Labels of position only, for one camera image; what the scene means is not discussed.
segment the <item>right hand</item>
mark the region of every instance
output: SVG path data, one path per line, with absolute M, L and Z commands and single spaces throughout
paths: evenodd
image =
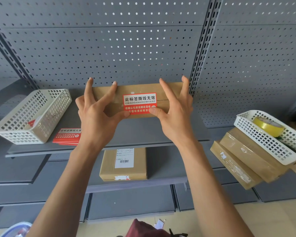
M 193 97 L 189 94 L 189 80 L 182 76 L 183 87 L 179 98 L 163 79 L 160 78 L 159 82 L 170 102 L 170 109 L 166 114 L 160 108 L 151 107 L 149 112 L 159 118 L 163 133 L 179 147 L 186 141 L 195 139 L 190 122 Z

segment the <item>yellow tape roll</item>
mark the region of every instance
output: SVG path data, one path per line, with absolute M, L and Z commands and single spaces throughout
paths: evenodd
M 284 130 L 284 127 L 280 124 L 263 117 L 254 118 L 253 123 L 273 137 L 278 137 Z

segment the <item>stack of red stickers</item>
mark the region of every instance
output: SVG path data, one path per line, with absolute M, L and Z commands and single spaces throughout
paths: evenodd
M 78 145 L 81 136 L 81 129 L 61 128 L 53 139 L 53 143 L 60 145 Z

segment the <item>red sticker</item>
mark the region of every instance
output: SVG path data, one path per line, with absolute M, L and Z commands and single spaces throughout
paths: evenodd
M 156 93 L 123 95 L 124 110 L 131 115 L 148 114 L 150 107 L 157 107 Z

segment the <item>forearm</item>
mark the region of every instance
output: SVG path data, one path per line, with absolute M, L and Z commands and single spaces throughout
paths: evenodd
M 253 237 L 217 181 L 202 145 L 197 140 L 189 140 L 179 147 L 179 151 L 204 236 Z
M 99 151 L 77 147 L 28 237 L 76 236 L 84 195 Z

